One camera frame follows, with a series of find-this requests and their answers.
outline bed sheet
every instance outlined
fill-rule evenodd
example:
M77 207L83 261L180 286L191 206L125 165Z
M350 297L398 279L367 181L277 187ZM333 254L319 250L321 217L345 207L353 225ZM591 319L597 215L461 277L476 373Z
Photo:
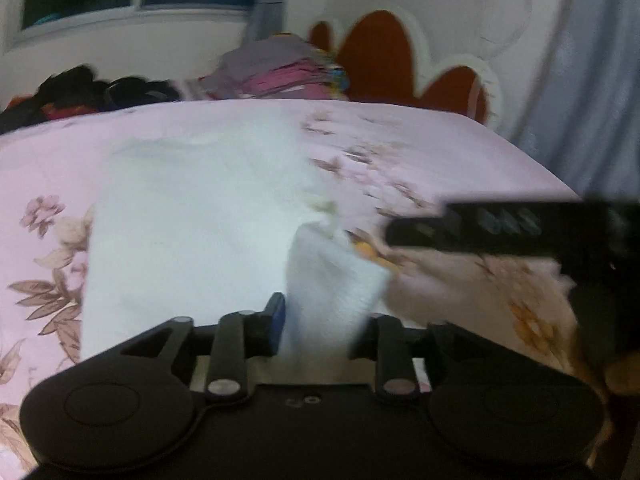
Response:
M407 322L449 319L569 370L569 284L544 260L391 250L391 216L446 198L574 198L558 179L470 119L328 101L273 102L337 202L357 250L391 268L386 308ZM34 465L18 423L27 391L79 360L82 292L100 168L133 139L207 131L251 101L151 105L46 123L0 137L0 478Z

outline wall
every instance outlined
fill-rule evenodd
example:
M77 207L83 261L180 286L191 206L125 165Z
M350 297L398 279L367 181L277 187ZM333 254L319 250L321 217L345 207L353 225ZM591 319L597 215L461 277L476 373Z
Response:
M500 133L505 137L514 133L526 109L563 1L532 0L524 35L512 48L490 60L504 91ZM418 19L428 37L434 63L452 54L469 52L483 57L488 51L490 44L479 39L479 0L331 0L328 9L353 23L351 10L385 3L404 7ZM500 42L520 25L524 0L486 0L483 13L482 33Z
M286 29L306 36L326 0L289 0ZM219 57L239 45L245 19L233 16L161 16L77 27L11 46L8 0L0 0L0 106L32 93L52 73L89 63L99 76L191 78L210 73Z

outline brown headboard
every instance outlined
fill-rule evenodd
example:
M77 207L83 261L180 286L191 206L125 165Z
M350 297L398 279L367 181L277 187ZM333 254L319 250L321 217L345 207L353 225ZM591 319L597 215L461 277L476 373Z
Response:
M333 38L331 25L324 21L317 23L308 37L311 43L329 52L335 47ZM414 106L463 115L475 109L473 118L482 124L487 122L486 90L479 82L478 74L468 66L446 68L421 95L415 95L412 43L400 20L388 10L375 10L363 16L349 31L335 58L349 76L351 85L345 94L352 101Z

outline white garment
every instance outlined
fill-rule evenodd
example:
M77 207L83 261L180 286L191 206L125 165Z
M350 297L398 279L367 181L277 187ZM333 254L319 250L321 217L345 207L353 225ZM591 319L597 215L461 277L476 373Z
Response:
M331 347L314 367L330 379L326 364L346 352L387 273L350 252L293 128L252 109L252 118L112 157L91 238L83 358L175 316L216 323L286 292L282 358Z

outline white window frame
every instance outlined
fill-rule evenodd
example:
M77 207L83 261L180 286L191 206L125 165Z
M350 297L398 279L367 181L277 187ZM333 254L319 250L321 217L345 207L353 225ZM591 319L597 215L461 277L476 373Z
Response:
M246 20L249 9L225 6L198 5L166 5L146 6L143 0L131 0L129 7L118 9L96 10L85 12L68 18L60 18L54 22L33 25L22 30L22 10L24 0L8 0L5 8L5 23L9 33L9 48L34 43L43 36L53 36L68 32L73 28L96 28L117 23L148 23L153 21L193 20Z

